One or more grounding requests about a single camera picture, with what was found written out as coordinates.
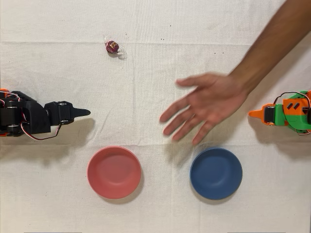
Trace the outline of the person's bare hand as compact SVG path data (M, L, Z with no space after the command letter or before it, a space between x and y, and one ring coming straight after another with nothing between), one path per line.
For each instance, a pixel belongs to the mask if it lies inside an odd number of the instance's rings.
M163 133L171 135L174 141L181 140L201 124L192 140L194 145L235 113L249 94L244 83L230 75L206 73L179 79L176 84L179 87L194 87L194 90L168 107L159 121L168 122Z

